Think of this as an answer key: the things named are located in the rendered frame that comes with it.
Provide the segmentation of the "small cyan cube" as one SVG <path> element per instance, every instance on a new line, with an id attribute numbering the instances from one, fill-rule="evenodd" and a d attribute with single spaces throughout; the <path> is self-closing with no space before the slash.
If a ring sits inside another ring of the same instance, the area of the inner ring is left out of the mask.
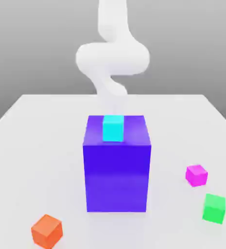
<path id="1" fill-rule="evenodd" d="M 103 141 L 122 142 L 124 134 L 123 115 L 105 115 L 103 118 Z"/>

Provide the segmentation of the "small magenta cube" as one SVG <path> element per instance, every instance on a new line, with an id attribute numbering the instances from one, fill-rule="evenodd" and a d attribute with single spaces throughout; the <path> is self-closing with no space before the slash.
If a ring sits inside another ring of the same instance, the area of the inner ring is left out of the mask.
<path id="1" fill-rule="evenodd" d="M 208 172 L 199 164 L 191 165 L 186 169 L 185 178 L 192 187 L 206 185 Z"/>

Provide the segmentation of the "small orange cube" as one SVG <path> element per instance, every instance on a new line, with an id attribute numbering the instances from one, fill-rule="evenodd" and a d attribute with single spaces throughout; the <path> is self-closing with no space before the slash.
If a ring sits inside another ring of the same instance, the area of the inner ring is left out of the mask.
<path id="1" fill-rule="evenodd" d="M 31 227 L 31 232 L 35 244 L 52 249 L 63 236 L 62 222 L 45 214 Z"/>

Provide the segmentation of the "small green cube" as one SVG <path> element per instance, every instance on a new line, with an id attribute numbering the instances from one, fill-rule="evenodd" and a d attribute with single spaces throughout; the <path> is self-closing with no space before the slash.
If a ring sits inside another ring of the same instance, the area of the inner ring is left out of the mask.
<path id="1" fill-rule="evenodd" d="M 206 194 L 202 219 L 222 224 L 226 213 L 226 198 L 223 196 Z"/>

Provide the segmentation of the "large purple box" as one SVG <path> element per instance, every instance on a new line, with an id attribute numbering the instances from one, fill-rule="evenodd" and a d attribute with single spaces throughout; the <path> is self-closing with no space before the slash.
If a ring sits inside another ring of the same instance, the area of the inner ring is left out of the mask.
<path id="1" fill-rule="evenodd" d="M 143 116 L 125 116 L 123 142 L 103 141 L 103 117 L 90 115 L 83 142 L 88 212 L 145 212 L 151 142 Z"/>

